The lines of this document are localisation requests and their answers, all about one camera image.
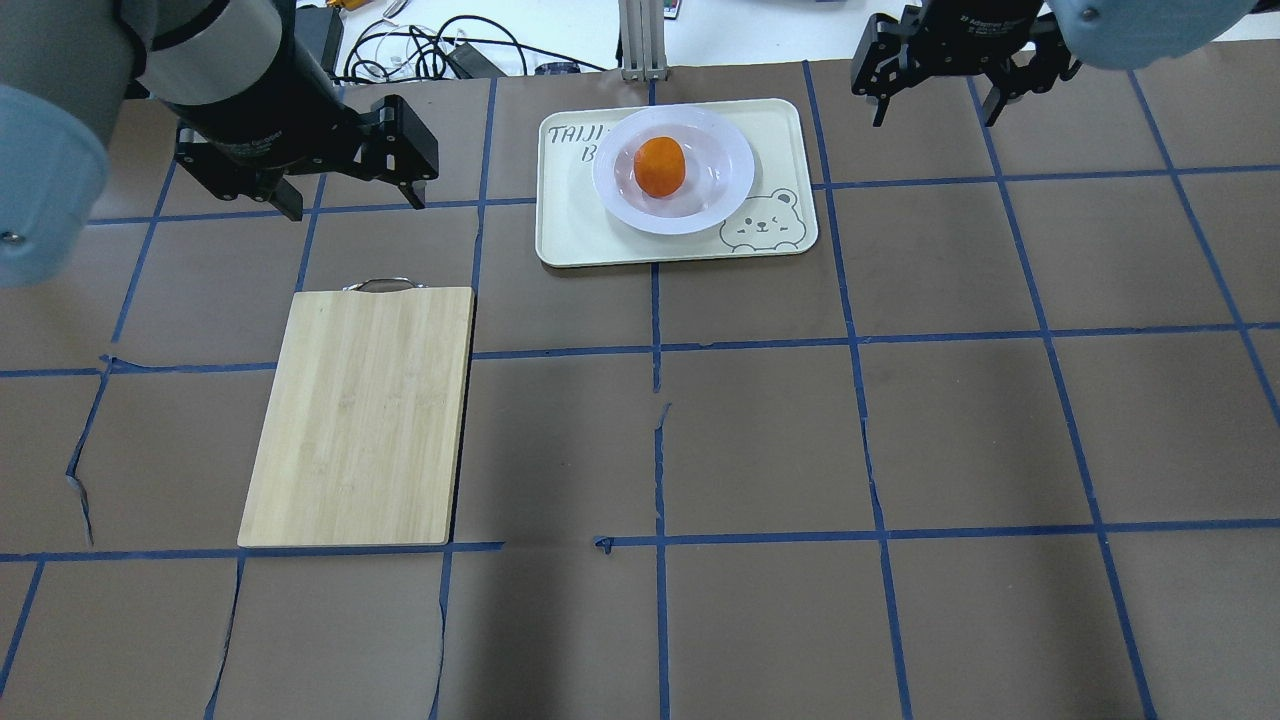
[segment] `blue tape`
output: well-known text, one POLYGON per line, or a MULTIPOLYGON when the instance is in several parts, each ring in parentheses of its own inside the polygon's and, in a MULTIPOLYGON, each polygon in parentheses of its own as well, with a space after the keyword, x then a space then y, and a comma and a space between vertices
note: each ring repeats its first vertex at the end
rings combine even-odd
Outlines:
POLYGON ((1092 173, 1028 173, 1002 176, 1005 182, 1041 182, 1041 181, 1074 181, 1074 179, 1115 179, 1115 178, 1152 178, 1167 176, 1167 170, 1102 170, 1092 173))
MULTIPOLYGON (((1107 523, 1107 533, 1171 533, 1203 530, 1256 530, 1280 529, 1280 518, 1239 518, 1226 520, 1148 520, 1137 523, 1107 523)), ((654 547, 658 544, 771 544, 805 542, 878 542, 910 539, 966 539, 966 538, 1021 538, 1042 536, 1091 536, 1097 529, 1091 524, 1062 525, 995 525, 968 528, 913 528, 886 530, 791 530, 776 533, 707 533, 682 536, 598 536, 593 539, 602 550, 626 547, 654 547)))
MULTIPOLYGON (((328 174, 320 176, 320 182, 316 183, 316 197, 312 204, 314 208, 319 208, 320 202, 324 200, 324 186, 328 179, 328 174)), ((311 246, 316 238, 317 222, 320 222, 320 213, 311 213, 311 217, 307 219, 307 240, 302 243, 302 259, 298 261, 298 279, 293 283, 293 292, 302 292, 302 286, 307 281, 307 268, 311 264, 311 246)))
MULTIPOLYGON (((1142 96, 1143 100, 1147 99, 1146 95, 1142 96)), ((1148 120, 1148 124, 1155 123, 1153 117, 1148 120)), ((1179 176, 1216 176, 1216 174, 1231 174, 1231 173, 1275 173, 1280 172, 1280 165, 1217 165, 1207 168, 1172 168, 1172 172, 1179 176)))
POLYGON ((10 552, 0 562, 99 562, 122 560, 223 560, 228 557, 351 557, 365 555, 435 555, 440 552, 498 552, 506 544, 495 542, 451 542, 422 546, 333 546, 333 547, 251 547, 191 550, 105 550, 83 552, 10 552))
POLYGON ((97 410, 102 406, 102 397, 106 395, 106 386, 111 379, 113 360, 114 357, 111 356, 102 356, 105 366, 100 374, 97 392, 93 395, 93 404, 88 409, 88 416, 84 418, 84 428, 81 430, 79 438, 76 439, 76 448, 72 450, 72 456, 67 461, 67 471, 64 474, 67 484, 76 492, 77 500, 79 501, 81 523, 84 527, 84 544, 88 547, 93 547, 93 519, 90 514, 88 489, 79 479, 79 459, 84 452, 84 443, 88 442, 88 434, 93 429, 93 420, 97 418, 97 410))
POLYGON ((124 320, 129 316, 129 307, 133 305, 133 293, 138 290, 138 281, 142 279, 142 268, 147 261, 147 252, 151 251, 151 241, 155 240, 156 227, 160 220, 160 209, 164 208, 164 201, 169 196, 169 186, 173 184, 173 173, 178 169, 178 163, 169 160, 169 170, 165 172, 164 184, 160 186, 160 197, 156 199, 155 210, 151 211, 151 219, 147 224, 147 234, 142 238, 142 247, 138 250, 138 260, 133 265, 133 274, 129 277, 129 288, 124 291, 124 302, 120 304, 120 314, 115 319, 115 329, 111 331, 111 342, 120 342, 120 334, 124 332, 124 320))
POLYGON ((649 355, 649 345, 612 345, 603 347, 554 347, 548 350, 502 350, 474 352, 476 360, 518 360, 522 357, 568 357, 575 355, 649 355))
MULTIPOLYGON (((823 145, 823 140, 818 140, 818 145, 823 145)), ((827 177, 828 170, 823 168, 823 177, 827 177)), ((904 179, 887 179, 887 181, 849 181, 849 182, 831 182, 829 179, 822 183, 824 190, 865 190, 872 187, 925 187, 931 184, 969 184, 979 182, 996 182, 996 178, 988 176, 972 176, 972 177, 952 177, 952 178, 904 178, 904 179)))
MULTIPOLYGON (((475 202, 468 202, 467 206, 475 206, 475 202)), ((383 210, 396 211, 396 210, 412 210, 413 206, 408 202, 387 202, 383 205, 337 205, 333 208, 317 208, 316 214, 323 215, 342 215, 346 213, 379 213, 383 210)))
POLYGON ((232 630, 236 628, 236 610, 239 607, 239 589, 244 582, 244 555, 236 559, 236 592, 232 594, 232 612, 227 619, 227 634, 223 635, 223 659, 218 664, 218 676, 214 679, 214 691, 205 703, 205 720, 214 720, 218 711, 218 692, 223 688, 223 673, 227 671, 227 656, 232 650, 232 630))
POLYGON ((70 378, 78 375, 96 375, 101 373, 97 368, 50 368, 41 370, 0 370, 0 379, 4 378, 70 378))
POLYGON ((438 210, 444 208, 475 208, 479 201, 471 200, 433 200, 426 202, 428 210, 438 210))
MULTIPOLYGON (((664 483, 664 445, 667 414, 671 413, 671 404, 662 406, 662 416, 658 418, 658 427, 653 429, 653 500, 654 500, 654 532, 660 539, 667 534, 667 500, 664 483)), ((671 660, 668 653, 669 638, 667 634, 667 547, 659 543, 654 550, 657 559, 658 578, 658 707, 663 720, 671 720, 671 660)))
MULTIPOLYGON (((1247 323, 1247 329, 1276 331, 1280 322, 1247 323)), ((1143 334, 1188 334, 1188 333, 1221 333, 1236 332, 1239 328, 1229 323, 1204 325, 1151 325, 1130 328, 1069 328, 1050 329, 1050 334, 1059 337, 1103 337, 1103 336, 1143 336, 1143 334)), ((1038 340, 1041 331, 995 331, 995 332, 968 332, 968 333, 914 333, 914 334, 886 334, 886 336, 858 336, 858 345, 887 345, 887 343, 913 343, 913 342, 969 342, 983 340, 1038 340)), ((829 347, 842 346, 849 342, 844 337, 809 337, 786 340, 745 340, 721 342, 667 342, 662 343, 662 352, 699 352, 704 350, 756 350, 778 347, 829 347)), ((474 352, 475 360, 518 360, 525 357, 566 357, 575 355, 648 355, 653 352, 652 345, 612 345, 612 346, 586 346, 586 347, 553 347, 547 350, 493 350, 474 352)), ((214 365, 138 365, 116 359, 118 374, 140 373, 243 373, 255 370, 274 370, 275 363, 232 363, 214 365)), ((0 370, 0 379, 6 378, 42 378, 42 377, 73 377, 96 375, 101 373, 95 368, 41 368, 26 370, 0 370)))
POLYGON ((4 697, 5 685, 9 684, 13 659, 18 656, 18 644, 22 643, 22 633, 27 629, 27 619, 31 618, 31 605, 36 601, 36 591, 40 588, 40 578, 44 574, 45 564, 36 562, 36 569, 31 573, 31 583, 27 585, 27 596, 22 601, 22 611, 18 612, 18 623, 14 624, 13 637, 9 638, 9 651, 5 652, 4 665, 0 666, 0 698, 4 697))
POLYGON ((440 680, 444 679, 444 638, 449 619, 449 582, 453 578, 453 553, 445 552, 440 565, 440 664, 435 670, 435 692, 431 693, 431 711, 428 720, 440 716, 440 680))
POLYGON ((1234 520, 1156 520, 1147 523, 1108 523, 1108 533, 1170 533, 1196 530, 1261 530, 1280 528, 1280 518, 1240 518, 1234 520))
POLYGON ((1222 293, 1226 309, 1231 313, 1231 319, 1235 322, 1235 327, 1240 333, 1240 340, 1244 342, 1244 350, 1249 355, 1249 363, 1253 364, 1253 372, 1257 374, 1258 383, 1262 386, 1262 393, 1267 398, 1267 405, 1271 406, 1271 418, 1277 425, 1280 425, 1280 402, 1276 401, 1276 393, 1271 388, 1271 380, 1267 378, 1266 368, 1262 366, 1262 359, 1258 356, 1258 351, 1253 346, 1253 338, 1249 337, 1249 332, 1245 328, 1244 316, 1240 314, 1240 309, 1236 306, 1235 299, 1231 296, 1231 288, 1226 284, 1226 275, 1222 274, 1222 268, 1219 265, 1217 258, 1213 256, 1213 247, 1210 245, 1208 237, 1204 234, 1204 228, 1201 227, 1199 218, 1196 217, 1192 201, 1187 196, 1187 188, 1183 187, 1183 181, 1174 169, 1174 159, 1169 154, 1169 147, 1165 145, 1165 138, 1160 133, 1160 127, 1156 124, 1156 115, 1151 111, 1151 105, 1147 104, 1147 95, 1142 91, 1142 85, 1138 82, 1138 74, 1133 70, 1129 70, 1129 85, 1133 86, 1133 92, 1138 96, 1138 104, 1142 105, 1142 113, 1147 118, 1147 126, 1151 128, 1152 137, 1156 138, 1156 146, 1160 149, 1160 156, 1164 158, 1165 167, 1169 169, 1170 177, 1174 181, 1174 190, 1178 191, 1178 200, 1183 204, 1183 211, 1187 213, 1187 220, 1192 224, 1192 231, 1196 233, 1196 242, 1199 243, 1201 251, 1204 254, 1204 261, 1208 263, 1208 268, 1213 273, 1213 281, 1217 282, 1217 288, 1222 293))
POLYGON ((890 345, 897 342, 969 342, 975 340, 1038 340, 1039 331, 996 331, 973 333, 915 333, 859 336, 859 345, 890 345))
MULTIPOLYGON (((973 78, 966 78, 969 85, 969 97, 973 101, 975 117, 983 117, 982 102, 978 100, 978 88, 973 78)), ((1124 591, 1120 587, 1120 577, 1116 573, 1115 559, 1111 556, 1111 546, 1107 542, 1107 530, 1102 523, 1102 511, 1098 507, 1097 495, 1093 488, 1093 477, 1089 473, 1088 460, 1084 457, 1084 445, 1080 442, 1080 433, 1075 424, 1075 411, 1071 409, 1071 398, 1066 392, 1066 382, 1062 378, 1062 368, 1057 359, 1057 350, 1053 346, 1053 334, 1050 332, 1048 320, 1044 316, 1044 305, 1041 301, 1039 290, 1036 286, 1036 274, 1032 270, 1030 258, 1023 243, 1023 233, 1018 225, 1018 215, 1014 213, 1014 204, 1009 196, 1009 186, 1004 179, 1004 170, 1000 167, 1000 158, 996 154, 996 145, 991 138, 991 129, 982 126, 982 138, 987 146, 987 155, 991 158, 991 167, 996 174, 996 184, 1000 188, 1000 200, 1005 206, 1005 215, 1009 219, 1009 229, 1014 237, 1014 247, 1018 250, 1018 260, 1027 279, 1027 290, 1032 296, 1032 306, 1036 310, 1036 322, 1039 324, 1043 336, 1044 352, 1048 356, 1050 370, 1053 374, 1053 384, 1057 388, 1059 402, 1062 406, 1062 416, 1066 420, 1066 429, 1071 438, 1071 448, 1075 454, 1075 464, 1080 473, 1080 483, 1084 488, 1085 501, 1089 505, 1089 516, 1093 520, 1094 533, 1098 541, 1098 550, 1102 553, 1102 564, 1106 569, 1107 583, 1111 588, 1111 598, 1115 602, 1116 616, 1120 621, 1120 632, 1124 635, 1125 648, 1129 653, 1129 665, 1133 669, 1134 682, 1138 687, 1138 697, 1142 701, 1143 715, 1149 720, 1156 717, 1156 707, 1151 700, 1151 689, 1147 685, 1147 675, 1143 670, 1142 656, 1138 652, 1138 642, 1134 638, 1133 626, 1129 623, 1129 610, 1124 600, 1124 591)))
POLYGON ((858 329, 854 325, 852 307, 849 301, 849 281, 845 275, 844 249, 840 242, 840 223, 836 218, 836 196, 831 182, 831 163, 827 154, 827 140, 822 129, 822 114, 818 109, 818 92, 813 85, 813 70, 809 61, 801 63, 805 88, 809 94, 809 110, 813 113, 814 135, 818 138, 818 156, 822 161, 822 179, 827 184, 827 220, 831 229, 831 247, 836 263, 836 281, 840 286, 840 306, 845 314, 847 331, 849 359, 852 365, 854 393, 858 397, 859 433, 863 442, 863 459, 867 465, 867 486, 872 500, 872 515, 876 519, 876 532, 881 534, 881 580, 884 585, 884 610, 888 620, 890 641, 893 650, 893 673, 897 678, 899 702, 904 720, 911 720, 911 692, 906 676, 906 659, 902 651, 902 632, 897 615, 897 591, 893 587, 893 566, 890 560, 888 538, 884 533, 884 511, 881 507, 879 492, 876 489, 876 470, 872 464, 870 446, 867 439, 867 392, 863 386, 861 357, 858 350, 858 329))
POLYGON ((471 290, 480 292, 480 263, 484 259, 484 215, 489 201, 489 164, 493 158, 493 113, 498 104, 498 78, 489 79, 489 106, 485 110, 484 154, 480 160, 480 197, 476 201, 476 242, 471 256, 471 290))
POLYGON ((653 391, 662 389, 662 305, 658 286, 658 264, 649 269, 649 322, 653 336, 653 391))
POLYGON ((161 215, 157 223, 201 223, 206 220, 243 220, 247 218, 279 218, 278 210, 230 210, 227 213, 191 213, 187 215, 161 215))
POLYGON ((772 347, 831 347, 849 345, 847 337, 810 337, 795 340, 744 340, 722 342, 673 342, 663 352, 698 352, 703 350, 758 350, 772 347))
POLYGON ((274 370, 275 363, 229 363, 223 365, 140 365, 120 360, 119 357, 102 357, 110 364, 110 372, 115 375, 155 375, 170 373, 255 373, 260 370, 274 370))
POLYGON ((486 199, 485 205, 535 205, 536 197, 494 197, 486 199))
POLYGON ((87 227, 99 225, 141 225, 142 223, 150 223, 151 218, 97 218, 84 223, 87 227))

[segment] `power adapter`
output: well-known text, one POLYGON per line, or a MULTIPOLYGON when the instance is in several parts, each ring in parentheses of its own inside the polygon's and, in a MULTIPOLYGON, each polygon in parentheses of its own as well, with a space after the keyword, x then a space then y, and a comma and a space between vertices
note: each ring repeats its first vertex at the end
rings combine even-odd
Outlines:
POLYGON ((453 53, 444 56, 444 61, 449 64, 449 69, 453 74, 460 78, 477 78, 477 77, 507 77, 507 73, 498 69, 489 58, 485 58, 483 53, 475 49, 470 42, 460 42, 453 53))

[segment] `black cable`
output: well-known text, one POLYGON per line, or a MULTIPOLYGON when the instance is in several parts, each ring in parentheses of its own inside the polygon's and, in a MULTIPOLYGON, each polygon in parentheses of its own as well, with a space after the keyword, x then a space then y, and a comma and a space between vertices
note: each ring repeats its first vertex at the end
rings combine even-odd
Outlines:
POLYGON ((412 40, 413 46, 417 47, 417 53, 410 55, 411 60, 416 58, 416 60, 413 61, 415 74, 417 74, 417 77, 433 77, 431 69, 429 69, 426 65, 428 50, 426 47, 422 46, 422 40, 426 40, 429 44, 431 44, 430 56, 433 60, 440 53, 440 46, 434 40, 431 40, 431 36, 419 29, 417 26, 408 26, 408 38, 412 40))
MULTIPOLYGON (((466 42, 484 42, 486 45, 511 45, 506 40, 484 40, 484 38, 480 38, 480 37, 465 37, 462 40, 465 40, 466 42)), ((608 72, 608 68, 602 68, 600 65, 595 65, 595 64, 588 63, 586 60, 579 60, 577 58, 570 58, 568 55, 561 55, 559 53, 552 53, 550 50, 543 50, 540 47, 534 47, 532 45, 521 45, 521 47, 524 47, 525 50, 529 50, 530 53, 538 53, 539 55, 547 55, 548 58, 556 58, 557 60, 567 60, 570 63, 577 63, 579 65, 582 65, 584 68, 590 68, 593 70, 608 72)))
POLYGON ((525 46, 521 45, 518 40, 516 40, 516 36, 512 35, 509 29, 504 28, 499 23, 495 23, 494 20, 490 20, 489 18, 483 18, 480 15, 453 15, 452 18, 444 20, 444 24, 442 24, 440 29, 435 33, 436 41, 439 41, 439 38, 444 37, 444 31, 448 29, 448 27, 451 24, 461 22, 461 20, 476 20, 476 22, 481 22, 481 23, 488 23, 488 24, 498 28, 507 37, 509 37, 511 38, 511 44, 516 47, 516 51, 520 53, 520 74, 524 74, 524 76, 529 74, 529 61, 525 59, 525 46))
POLYGON ((397 82, 422 82, 420 77, 402 77, 396 79, 369 79, 360 76, 334 76, 334 82, 349 82, 353 85, 392 85, 397 82))
MULTIPOLYGON (((347 61, 346 61, 346 64, 343 67, 343 76, 344 77, 353 77, 353 74, 355 74, 353 70, 356 68, 358 68, 361 64, 369 64, 369 65, 380 68, 384 73, 387 73, 387 74, 384 74, 381 77, 387 77, 392 72, 394 72, 394 70, 387 69, 384 65, 381 65, 379 63, 375 63, 372 60, 367 60, 367 59, 364 59, 364 58, 358 56, 358 51, 360 51, 360 47, 362 45, 365 45, 367 42, 372 42, 375 40, 380 40, 383 37, 413 37, 413 36, 421 36, 420 37, 421 40, 429 40, 431 42, 431 47, 428 49, 426 53, 433 56, 431 58, 433 59, 433 65, 438 65, 438 63, 440 60, 443 60, 443 58, 444 58, 444 51, 439 49, 438 42, 457 44, 458 41, 465 41, 465 42, 479 42, 479 44, 484 44, 484 45, 502 45, 502 46, 508 46, 508 47, 513 46, 513 44, 511 41, 507 41, 507 40, 489 40, 489 38, 481 38, 481 37, 467 37, 467 38, 463 38, 463 37, 458 37, 458 36, 442 37, 439 35, 436 35, 435 37, 433 37, 433 36, 422 32, 421 29, 416 28, 415 26, 408 26, 408 27, 412 28, 412 29, 410 29, 410 31, 394 29, 394 31, 379 32, 379 33, 374 33, 374 35, 369 35, 369 36, 365 36, 364 33, 361 33, 361 37, 356 41, 356 44, 352 46, 351 51, 347 54, 347 61), (352 65, 352 60, 353 59, 357 60, 357 63, 355 65, 352 65)), ((572 58, 570 55, 563 55, 561 53, 553 53, 550 50, 543 50, 541 47, 534 47, 531 45, 524 45, 524 44, 520 44, 518 46, 522 47, 522 49, 525 49, 525 50, 529 50, 531 53, 536 53, 539 55, 547 55, 548 58, 556 58, 556 59, 559 59, 559 60, 567 60, 567 61, 571 61, 571 63, 577 63, 579 65, 582 65, 585 68, 590 68, 593 70, 600 70, 600 72, 607 70, 607 68, 602 68, 600 65, 596 65, 594 63, 588 63, 586 60, 580 60, 577 58, 572 58)), ((401 67, 404 67, 406 64, 412 63, 415 60, 416 55, 417 54, 415 54, 415 56, 411 56, 401 67)), ((408 78, 408 79, 439 79, 442 74, 443 74, 443 68, 438 67, 438 70, 433 70, 433 73, 430 76, 415 77, 415 78, 408 78)))

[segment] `cable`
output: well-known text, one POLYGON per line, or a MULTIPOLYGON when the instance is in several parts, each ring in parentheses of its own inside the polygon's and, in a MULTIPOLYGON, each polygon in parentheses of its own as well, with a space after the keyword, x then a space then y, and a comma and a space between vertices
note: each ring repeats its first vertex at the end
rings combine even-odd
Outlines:
MULTIPOLYGON (((351 54, 348 54, 347 64, 344 67, 344 74, 347 77, 349 77, 352 74, 352 70, 356 69, 360 64, 371 64, 371 65, 387 69, 384 65, 380 65, 379 63, 375 63, 374 60, 360 58, 358 56, 358 45, 362 45, 365 42, 371 42, 374 40, 380 40, 383 36, 410 37, 410 35, 411 33, 407 32, 407 31, 388 31, 385 33, 370 35, 370 36, 360 40, 358 44, 357 44, 357 46, 353 46, 351 54)), ((513 46, 513 44, 511 41, 508 41, 508 40, 490 40, 490 38, 484 38, 484 37, 461 37, 461 36, 453 36, 453 37, 433 37, 430 40, 433 41, 433 44, 438 41, 438 42, 448 42, 448 44, 452 45, 452 44, 457 44, 458 41, 465 41, 465 42, 479 42, 479 44, 483 44, 483 45, 503 45, 503 46, 508 46, 508 47, 513 46)), ((570 55, 564 55, 564 54, 561 54, 561 53, 554 53, 552 50, 544 50, 541 47, 534 47, 532 45, 520 44, 520 47, 524 47, 525 50, 529 50, 530 53, 536 53, 539 55, 547 55, 548 58, 556 58, 558 60, 567 60, 567 61, 571 61, 571 63, 577 63, 579 65, 582 65, 584 68, 589 68, 589 69, 593 69, 593 70, 605 72, 608 69, 608 68, 602 68, 600 65, 596 65, 594 63, 588 63, 586 60, 580 60, 577 58, 572 58, 570 55)), ((433 50, 428 50, 428 53, 429 54, 438 54, 438 56, 443 56, 443 50, 439 50, 438 47, 435 47, 433 50)), ((388 69, 388 72, 389 73, 394 73, 397 69, 404 67, 408 63, 412 63, 415 59, 416 58, 410 58, 404 63, 401 63, 401 65, 398 65, 397 68, 388 69)), ((436 77, 420 77, 420 78, 410 78, 410 79, 439 79, 439 78, 436 78, 436 77)))
POLYGON ((498 28, 498 31, 502 32, 503 35, 506 35, 507 37, 509 37, 511 38, 511 44, 516 47, 516 51, 520 53, 520 74, 522 74, 522 76, 527 76, 529 74, 529 61, 525 59, 525 46, 521 45, 518 40, 516 40, 515 35, 511 35, 509 29, 502 27, 499 23, 495 23, 495 22, 490 20, 489 18, 483 18, 480 15, 453 15, 452 18, 444 20, 444 23, 440 26, 440 32, 436 33, 436 36, 435 36, 436 40, 439 40, 440 37, 444 36, 444 31, 448 29, 448 27, 451 24, 453 24, 456 22, 461 22, 461 20, 476 20, 476 22, 481 22, 481 23, 488 23, 488 24, 498 28))
POLYGON ((516 51, 520 53, 521 72, 526 76, 529 74, 529 61, 525 56, 526 50, 531 53, 538 53, 540 55, 547 55, 549 58, 556 58, 558 60, 577 63, 579 65, 594 70, 602 70, 602 72, 605 70, 605 68, 602 68, 593 63, 588 63, 585 60, 579 60, 577 58, 571 58, 561 53, 553 53, 550 50, 543 50, 540 47, 532 47, 530 45, 525 45, 518 40, 516 40, 516 36, 512 35, 511 31, 508 31, 502 24, 490 20, 489 18, 484 18, 480 15, 454 15, 447 19, 438 31, 431 31, 430 28, 424 28, 422 26, 415 26, 415 24, 407 24, 407 26, 397 24, 389 20, 388 18, 381 18, 375 20, 364 31, 361 31, 361 33, 356 37, 356 42, 347 53, 347 59, 343 63, 342 76, 334 76, 333 79, 339 82, 358 82, 351 78, 358 78, 360 76, 357 73, 361 68, 366 68, 365 72, 372 76, 370 78, 360 78, 361 81, 364 81, 361 82, 361 85, 375 83, 375 82, 402 82, 412 79, 443 79, 444 73, 448 69, 448 65, 445 63, 448 53, 444 51, 440 44, 443 42, 448 45, 457 45, 460 41, 515 47, 516 51), (460 35, 454 36, 445 35, 445 31, 451 24, 456 24, 465 20, 476 20, 490 24, 497 29, 499 29, 509 40, 489 40, 480 37, 472 38, 460 35), (383 24, 390 26, 392 29, 387 29, 384 32, 372 32, 375 28, 383 24), (361 56, 360 54, 361 47, 372 41, 378 41, 378 45, 374 49, 374 56, 375 58, 379 56, 379 50, 381 49, 381 44, 388 37, 407 37, 413 44, 415 50, 412 53, 407 53, 408 56, 404 58, 404 60, 396 67, 387 67, 374 59, 361 56), (412 77, 394 78, 394 79, 392 78, 392 76, 394 76, 396 73, 401 72, 407 67, 412 67, 413 70, 412 77))

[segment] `black robot arm segment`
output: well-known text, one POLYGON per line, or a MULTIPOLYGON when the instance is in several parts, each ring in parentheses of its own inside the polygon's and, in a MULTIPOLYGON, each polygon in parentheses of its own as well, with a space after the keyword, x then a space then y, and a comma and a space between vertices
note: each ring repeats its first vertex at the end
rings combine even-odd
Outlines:
POLYGON ((983 120, 995 124, 1010 100, 1047 92, 1071 79, 1080 63, 1062 41, 1052 13, 1038 15, 1039 0, 925 0, 902 9, 902 19, 877 13, 867 22, 854 56, 852 91, 876 101, 879 127, 890 99, 933 76, 986 74, 991 92, 983 120), (1036 54, 1019 65, 1014 54, 1033 42, 1036 54))
POLYGON ((403 99, 389 95, 365 114, 343 105, 293 37, 292 0, 209 8, 157 36, 141 78, 182 119, 174 155, 192 177, 216 197, 270 202, 292 220, 302 197, 285 176, 323 172, 392 183, 425 208, 439 150, 403 99))

